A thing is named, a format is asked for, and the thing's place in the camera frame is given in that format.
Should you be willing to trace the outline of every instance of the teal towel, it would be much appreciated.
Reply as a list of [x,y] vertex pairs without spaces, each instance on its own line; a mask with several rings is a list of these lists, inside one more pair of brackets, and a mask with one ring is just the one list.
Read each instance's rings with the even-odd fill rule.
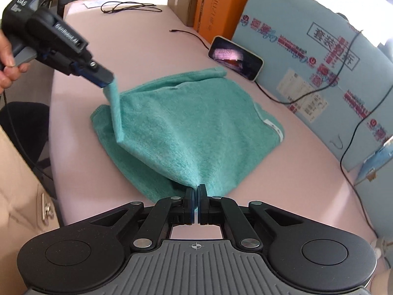
[[91,116],[119,170],[147,198],[206,184],[226,195],[283,140],[283,128],[223,68],[167,76],[118,93]]

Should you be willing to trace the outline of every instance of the gray ribbed plate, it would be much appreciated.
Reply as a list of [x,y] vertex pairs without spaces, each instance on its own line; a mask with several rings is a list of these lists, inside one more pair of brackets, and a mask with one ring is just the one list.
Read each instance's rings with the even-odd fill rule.
[[[28,291],[28,295],[38,295]],[[305,295],[279,280],[263,259],[228,240],[164,241],[131,257],[121,274],[86,295]],[[369,295],[360,288],[348,295]]]

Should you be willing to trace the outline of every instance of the white paper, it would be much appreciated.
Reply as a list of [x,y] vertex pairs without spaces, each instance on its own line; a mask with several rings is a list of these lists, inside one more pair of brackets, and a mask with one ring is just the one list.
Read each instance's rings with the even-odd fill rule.
[[105,4],[105,6],[110,6],[110,5],[118,4],[119,2],[129,2],[129,1],[138,2],[138,3],[152,3],[156,5],[168,5],[168,0],[85,0],[83,1],[83,4],[90,9],[90,8],[98,8],[106,2],[108,3]]
[[[277,86],[277,91],[289,101],[295,100],[315,88],[304,81],[294,70],[289,69]],[[297,110],[312,123],[329,105],[318,93],[310,94],[293,103]]]

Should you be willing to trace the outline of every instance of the round black pad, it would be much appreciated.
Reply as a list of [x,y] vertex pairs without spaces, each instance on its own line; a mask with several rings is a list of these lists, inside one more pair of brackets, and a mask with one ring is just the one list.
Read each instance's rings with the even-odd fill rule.
[[49,262],[55,265],[72,266],[85,261],[90,253],[91,248],[85,242],[67,240],[49,246],[45,256]]
[[124,260],[110,227],[76,223],[31,239],[17,262],[27,286],[47,294],[81,294],[112,278]]
[[364,239],[314,221],[277,227],[268,261],[295,287],[322,293],[364,286],[377,264]]
[[305,243],[302,253],[306,259],[319,265],[337,265],[348,256],[344,245],[330,239],[315,239]]

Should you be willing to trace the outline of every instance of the blue cardboard box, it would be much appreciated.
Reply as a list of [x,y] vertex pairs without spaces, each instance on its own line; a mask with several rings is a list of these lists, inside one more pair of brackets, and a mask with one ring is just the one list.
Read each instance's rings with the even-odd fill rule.
[[[264,59],[257,82],[281,101],[328,85],[345,60],[331,87],[288,105],[338,159],[393,84],[393,63],[363,35],[345,58],[356,33],[314,0],[248,0],[232,39]],[[392,133],[393,94],[358,128],[344,167],[362,163]]]

